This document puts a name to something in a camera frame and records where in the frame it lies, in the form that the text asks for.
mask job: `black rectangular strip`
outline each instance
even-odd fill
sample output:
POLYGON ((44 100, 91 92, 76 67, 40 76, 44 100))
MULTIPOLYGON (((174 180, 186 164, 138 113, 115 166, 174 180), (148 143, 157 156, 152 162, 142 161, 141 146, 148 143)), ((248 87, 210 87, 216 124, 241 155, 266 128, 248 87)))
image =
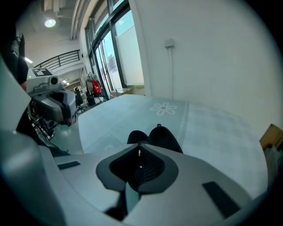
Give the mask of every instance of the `black rectangular strip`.
POLYGON ((205 183, 203 187, 225 218, 240 210, 238 205, 215 182, 205 183))
POLYGON ((59 170, 65 170, 67 168, 71 168, 71 167, 74 167, 74 166, 78 166, 80 165, 79 162, 75 161, 75 162, 68 162, 68 163, 64 163, 64 164, 60 164, 60 165, 57 165, 59 170))

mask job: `black metal railing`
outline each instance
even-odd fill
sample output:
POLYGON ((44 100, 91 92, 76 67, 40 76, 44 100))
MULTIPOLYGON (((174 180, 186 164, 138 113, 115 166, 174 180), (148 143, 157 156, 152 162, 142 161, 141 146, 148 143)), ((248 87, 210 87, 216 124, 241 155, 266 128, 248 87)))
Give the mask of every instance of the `black metal railing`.
POLYGON ((79 49, 52 57, 36 65, 35 68, 48 68, 52 70, 78 60, 80 60, 79 49))

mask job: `fluorescent light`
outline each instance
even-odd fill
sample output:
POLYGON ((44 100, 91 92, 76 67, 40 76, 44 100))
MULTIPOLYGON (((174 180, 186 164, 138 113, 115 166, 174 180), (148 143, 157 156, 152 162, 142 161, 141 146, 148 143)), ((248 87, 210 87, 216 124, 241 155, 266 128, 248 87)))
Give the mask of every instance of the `fluorescent light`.
POLYGON ((32 61, 31 61, 30 59, 28 59, 28 58, 25 57, 25 60, 26 60, 27 62, 29 62, 30 64, 32 64, 32 61))
POLYGON ((46 27, 53 27, 56 24, 56 21, 54 19, 49 19, 45 21, 46 27))

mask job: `person's arm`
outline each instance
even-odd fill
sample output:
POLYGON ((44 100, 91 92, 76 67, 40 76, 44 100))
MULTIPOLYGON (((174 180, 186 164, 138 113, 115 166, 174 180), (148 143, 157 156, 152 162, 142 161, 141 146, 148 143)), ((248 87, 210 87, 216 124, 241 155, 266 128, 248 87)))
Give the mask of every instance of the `person's arm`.
POLYGON ((19 45, 19 58, 18 58, 18 82, 21 87, 27 91, 27 73, 28 66, 25 60, 25 39, 22 34, 21 43, 19 45))

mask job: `white tablecloth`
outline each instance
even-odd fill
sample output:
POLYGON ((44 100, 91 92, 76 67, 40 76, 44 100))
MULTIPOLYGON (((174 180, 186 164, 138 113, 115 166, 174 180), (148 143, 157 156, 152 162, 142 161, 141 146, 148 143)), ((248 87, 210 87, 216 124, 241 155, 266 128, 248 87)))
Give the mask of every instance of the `white tablecloth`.
POLYGON ((176 137, 184 154, 210 163, 252 198, 266 191, 264 153, 249 124, 237 115, 197 104, 122 95, 80 115, 78 123, 84 153, 127 143, 133 130, 149 135, 160 123, 176 137))

